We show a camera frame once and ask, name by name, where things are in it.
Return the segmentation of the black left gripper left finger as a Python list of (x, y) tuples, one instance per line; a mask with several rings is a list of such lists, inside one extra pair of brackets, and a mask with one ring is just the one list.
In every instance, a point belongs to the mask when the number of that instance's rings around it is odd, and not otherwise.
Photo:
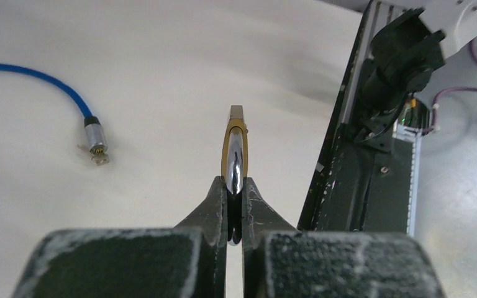
[(13, 297), (224, 297), (227, 189), (171, 228), (56, 230), (34, 248)]

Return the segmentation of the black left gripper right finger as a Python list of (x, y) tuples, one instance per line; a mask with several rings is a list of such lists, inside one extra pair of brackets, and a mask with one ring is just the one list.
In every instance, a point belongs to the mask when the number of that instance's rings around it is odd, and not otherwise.
[(422, 247), (400, 233), (301, 232), (242, 189), (245, 297), (444, 297)]

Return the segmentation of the brass padlock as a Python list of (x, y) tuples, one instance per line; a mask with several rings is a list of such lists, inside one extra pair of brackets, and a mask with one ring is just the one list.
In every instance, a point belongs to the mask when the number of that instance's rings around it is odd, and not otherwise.
[(243, 107), (232, 105), (222, 146), (221, 176), (227, 190), (228, 241), (242, 239), (242, 191), (248, 171), (248, 129)]

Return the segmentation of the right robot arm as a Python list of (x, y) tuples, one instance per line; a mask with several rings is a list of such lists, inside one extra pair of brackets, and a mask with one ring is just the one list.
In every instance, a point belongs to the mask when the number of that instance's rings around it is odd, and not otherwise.
[(429, 1), (380, 29), (358, 79), (350, 139), (369, 143), (385, 134), (407, 96), (422, 91), (432, 73), (476, 37), (477, 1)]

